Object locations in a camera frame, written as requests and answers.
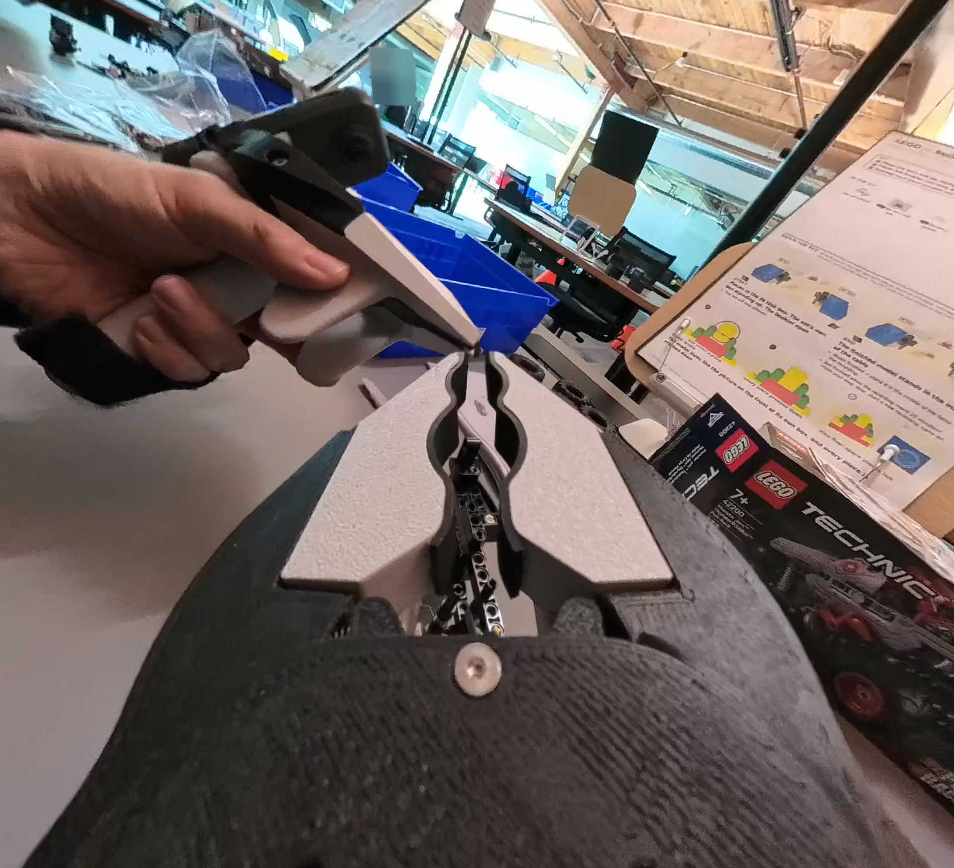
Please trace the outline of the instruction sheet on board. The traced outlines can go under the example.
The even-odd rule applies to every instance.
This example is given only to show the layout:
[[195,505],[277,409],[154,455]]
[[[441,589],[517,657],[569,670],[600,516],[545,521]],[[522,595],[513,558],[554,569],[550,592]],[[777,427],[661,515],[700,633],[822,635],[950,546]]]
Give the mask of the instruction sheet on board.
[[689,416],[720,395],[939,537],[952,534],[953,147],[893,133],[629,338]]

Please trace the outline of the tan rounded panel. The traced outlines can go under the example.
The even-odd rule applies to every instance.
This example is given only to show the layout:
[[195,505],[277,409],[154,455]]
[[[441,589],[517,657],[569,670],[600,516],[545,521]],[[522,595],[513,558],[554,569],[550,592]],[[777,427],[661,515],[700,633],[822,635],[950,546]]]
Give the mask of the tan rounded panel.
[[612,238],[620,232],[635,201],[635,184],[588,164],[579,171],[567,210]]

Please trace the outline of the small bag of parts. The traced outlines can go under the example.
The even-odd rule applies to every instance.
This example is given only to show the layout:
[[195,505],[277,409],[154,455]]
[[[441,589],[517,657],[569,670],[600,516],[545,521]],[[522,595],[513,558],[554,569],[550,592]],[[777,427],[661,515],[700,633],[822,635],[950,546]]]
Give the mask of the small bag of parts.
[[1,106],[4,125],[136,155],[190,135],[173,111],[111,79],[99,78],[92,87],[57,84],[4,67]]

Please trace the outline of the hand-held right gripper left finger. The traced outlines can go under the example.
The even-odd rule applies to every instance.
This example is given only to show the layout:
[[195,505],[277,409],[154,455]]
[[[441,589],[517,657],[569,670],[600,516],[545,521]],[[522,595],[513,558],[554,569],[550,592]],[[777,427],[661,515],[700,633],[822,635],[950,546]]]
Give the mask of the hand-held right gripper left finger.
[[438,361],[361,421],[292,550],[284,586],[388,600],[397,612],[434,590],[432,549],[456,500],[447,464],[469,357]]

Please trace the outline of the white flat pad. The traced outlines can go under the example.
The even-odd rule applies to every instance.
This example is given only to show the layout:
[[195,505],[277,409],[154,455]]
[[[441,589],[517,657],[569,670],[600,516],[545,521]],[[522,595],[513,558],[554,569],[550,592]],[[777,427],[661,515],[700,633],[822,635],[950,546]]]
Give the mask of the white flat pad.
[[666,426],[651,418],[621,424],[618,433],[622,440],[647,461],[652,459],[669,437]]

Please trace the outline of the clear plastic bag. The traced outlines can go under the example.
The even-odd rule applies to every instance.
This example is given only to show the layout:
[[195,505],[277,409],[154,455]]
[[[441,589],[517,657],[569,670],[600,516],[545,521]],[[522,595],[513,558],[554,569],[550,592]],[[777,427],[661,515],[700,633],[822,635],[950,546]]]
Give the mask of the clear plastic bag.
[[175,55],[186,96],[206,125],[226,125],[267,110],[252,71],[218,29],[192,35]]

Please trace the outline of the blue bin with printed tag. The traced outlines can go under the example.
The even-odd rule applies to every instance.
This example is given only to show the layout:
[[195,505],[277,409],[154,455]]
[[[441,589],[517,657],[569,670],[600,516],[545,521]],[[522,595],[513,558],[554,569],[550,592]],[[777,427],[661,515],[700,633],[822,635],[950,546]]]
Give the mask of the blue bin with printed tag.
[[353,191],[483,329],[483,350],[517,352],[557,304],[554,296],[482,241],[412,214],[411,194],[421,188],[394,165]]

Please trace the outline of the grey desk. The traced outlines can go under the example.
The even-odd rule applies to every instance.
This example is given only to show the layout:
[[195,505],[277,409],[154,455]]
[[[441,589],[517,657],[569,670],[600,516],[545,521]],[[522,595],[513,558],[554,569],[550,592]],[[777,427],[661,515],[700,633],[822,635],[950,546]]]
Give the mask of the grey desk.
[[474,697],[462,643],[278,579],[363,381],[426,366],[313,389],[257,348],[99,410],[2,361],[2,866],[952,866],[952,817],[635,461],[714,582],[490,644]]

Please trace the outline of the person's left hand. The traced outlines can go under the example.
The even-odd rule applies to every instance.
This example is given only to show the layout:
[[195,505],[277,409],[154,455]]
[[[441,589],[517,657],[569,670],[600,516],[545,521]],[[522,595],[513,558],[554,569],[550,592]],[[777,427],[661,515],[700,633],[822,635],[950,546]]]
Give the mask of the person's left hand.
[[2,131],[2,298],[31,321],[98,322],[151,293],[134,329],[146,362],[188,385],[237,371],[249,360],[241,332],[176,273],[221,255],[305,290],[349,275],[208,171]]

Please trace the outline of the grey sign on stand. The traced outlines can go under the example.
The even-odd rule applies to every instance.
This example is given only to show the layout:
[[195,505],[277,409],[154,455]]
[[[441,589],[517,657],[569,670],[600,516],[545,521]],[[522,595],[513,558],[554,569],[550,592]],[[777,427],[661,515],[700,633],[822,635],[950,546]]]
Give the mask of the grey sign on stand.
[[436,139],[469,48],[476,41],[489,39],[486,26],[496,1],[462,0],[454,16],[454,23],[437,58],[421,110],[426,125],[426,145],[431,145]]

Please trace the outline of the toy brick vehicle model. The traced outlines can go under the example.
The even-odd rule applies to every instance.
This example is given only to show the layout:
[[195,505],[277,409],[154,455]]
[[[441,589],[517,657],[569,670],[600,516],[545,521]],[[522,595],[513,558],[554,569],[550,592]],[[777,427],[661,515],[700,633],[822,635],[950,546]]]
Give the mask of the toy brick vehicle model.
[[432,594],[423,599],[423,636],[506,634],[489,550],[498,535],[497,476],[489,446],[464,419],[469,355],[453,352],[428,365],[439,392],[425,452],[441,485],[442,522],[427,547]]

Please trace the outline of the grey tilted board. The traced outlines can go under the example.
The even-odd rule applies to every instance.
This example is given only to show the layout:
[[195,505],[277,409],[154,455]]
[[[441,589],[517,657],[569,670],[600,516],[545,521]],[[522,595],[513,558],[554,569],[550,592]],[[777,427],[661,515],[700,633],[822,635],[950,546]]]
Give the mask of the grey tilted board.
[[433,0],[359,0],[303,52],[281,64],[295,101],[335,87],[368,51]]

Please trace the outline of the dark toy box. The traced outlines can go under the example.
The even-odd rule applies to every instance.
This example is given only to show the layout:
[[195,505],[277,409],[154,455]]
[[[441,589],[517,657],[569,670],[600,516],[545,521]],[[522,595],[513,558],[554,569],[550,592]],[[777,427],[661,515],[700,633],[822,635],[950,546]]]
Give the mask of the dark toy box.
[[722,396],[654,469],[736,546],[836,711],[952,810],[952,572],[774,447]]

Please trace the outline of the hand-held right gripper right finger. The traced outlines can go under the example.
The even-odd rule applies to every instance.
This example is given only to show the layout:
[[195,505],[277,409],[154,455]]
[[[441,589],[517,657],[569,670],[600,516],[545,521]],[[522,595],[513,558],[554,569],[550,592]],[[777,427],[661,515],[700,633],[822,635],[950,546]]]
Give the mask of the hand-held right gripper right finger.
[[505,355],[486,356],[500,484],[498,561],[511,596],[661,590],[673,572],[598,426]]

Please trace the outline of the black square panel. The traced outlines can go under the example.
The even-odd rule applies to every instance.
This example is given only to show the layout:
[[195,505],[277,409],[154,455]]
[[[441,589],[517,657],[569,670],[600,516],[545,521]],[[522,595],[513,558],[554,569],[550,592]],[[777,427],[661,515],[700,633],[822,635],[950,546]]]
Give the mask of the black square panel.
[[635,186],[658,135],[656,126],[607,110],[593,145],[590,165]]

